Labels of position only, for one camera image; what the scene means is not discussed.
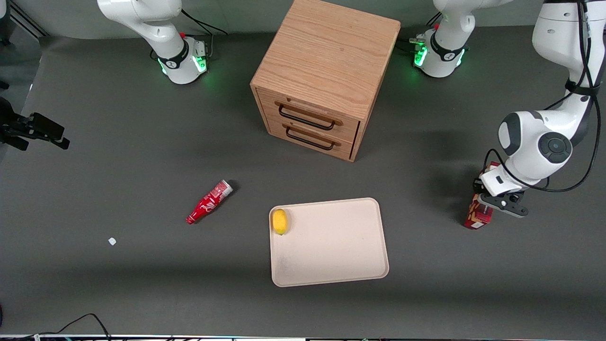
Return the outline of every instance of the yellow lemon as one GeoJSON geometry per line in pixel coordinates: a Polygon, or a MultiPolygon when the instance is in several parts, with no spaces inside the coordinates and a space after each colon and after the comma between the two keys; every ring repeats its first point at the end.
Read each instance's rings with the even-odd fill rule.
{"type": "Polygon", "coordinates": [[[271,225],[277,234],[283,235],[288,229],[288,219],[286,218],[286,212],[283,209],[277,209],[273,211],[271,215],[271,225]]]}

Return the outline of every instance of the wooden cabinet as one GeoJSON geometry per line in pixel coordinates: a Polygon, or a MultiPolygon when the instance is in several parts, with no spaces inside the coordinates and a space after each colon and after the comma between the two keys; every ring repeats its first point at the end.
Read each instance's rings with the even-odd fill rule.
{"type": "Polygon", "coordinates": [[[250,83],[267,132],[354,161],[399,21],[295,0],[250,83]]]}

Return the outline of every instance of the beige tray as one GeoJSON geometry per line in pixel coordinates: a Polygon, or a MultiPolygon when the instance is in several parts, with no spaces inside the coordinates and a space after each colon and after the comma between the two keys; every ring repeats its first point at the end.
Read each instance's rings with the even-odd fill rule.
{"type": "Polygon", "coordinates": [[[269,213],[271,279],[298,286],[380,279],[389,272],[379,203],[360,198],[276,206],[269,213]],[[271,228],[283,209],[288,231],[271,228]]]}

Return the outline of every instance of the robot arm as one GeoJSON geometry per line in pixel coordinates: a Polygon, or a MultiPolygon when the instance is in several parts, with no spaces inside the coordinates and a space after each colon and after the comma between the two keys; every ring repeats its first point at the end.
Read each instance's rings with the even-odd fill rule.
{"type": "Polygon", "coordinates": [[[419,44],[415,66],[429,76],[449,76],[461,63],[464,46],[476,27],[472,11],[496,7],[512,0],[433,0],[444,18],[438,29],[430,29],[411,42],[419,44]]]}
{"type": "Polygon", "coordinates": [[[162,71],[174,83],[190,83],[207,70],[204,43],[183,38],[168,22],[181,12],[181,0],[97,0],[97,5],[108,19],[132,29],[150,44],[162,71]]]}
{"type": "Polygon", "coordinates": [[[527,210],[516,204],[518,194],[564,166],[573,147],[587,134],[588,116],[602,78],[606,1],[588,1],[586,6],[585,14],[574,0],[543,4],[534,27],[533,45],[545,59],[568,68],[566,96],[555,110],[520,111],[505,117],[498,134],[509,158],[505,166],[499,165],[480,176],[484,191],[481,203],[517,217],[525,216],[527,210]],[[583,37],[591,38],[592,32],[598,32],[590,49],[587,39],[582,45],[579,40],[579,17],[586,31],[583,37]],[[585,46],[588,52],[585,61],[579,46],[585,46]]]}

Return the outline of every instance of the black metal handle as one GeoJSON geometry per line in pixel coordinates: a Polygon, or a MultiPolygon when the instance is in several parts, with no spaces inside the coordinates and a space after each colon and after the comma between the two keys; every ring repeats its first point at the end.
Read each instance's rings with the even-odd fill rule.
{"type": "Polygon", "coordinates": [[[278,112],[280,113],[280,116],[289,118],[291,120],[295,120],[297,122],[301,122],[301,123],[307,124],[307,125],[312,126],[314,128],[318,128],[318,129],[322,129],[322,130],[331,130],[332,128],[335,127],[335,123],[336,123],[335,121],[333,121],[329,126],[323,126],[323,125],[315,123],[315,122],[307,121],[307,120],[304,120],[302,118],[298,118],[296,116],[289,115],[289,114],[287,114],[285,112],[282,112],[282,109],[284,109],[284,106],[282,104],[280,104],[280,107],[278,108],[278,112]]]}
{"type": "Polygon", "coordinates": [[[316,148],[320,148],[320,149],[323,149],[323,150],[331,150],[335,146],[335,143],[332,142],[332,143],[330,143],[330,147],[325,147],[325,146],[323,146],[321,144],[318,144],[318,143],[315,143],[315,142],[311,142],[311,141],[308,141],[308,140],[306,140],[304,138],[301,138],[301,137],[289,134],[288,133],[289,131],[290,131],[290,127],[286,127],[286,136],[288,136],[288,137],[290,137],[290,138],[292,138],[294,140],[297,140],[299,142],[307,143],[307,144],[309,144],[311,146],[314,146],[316,148]]]}

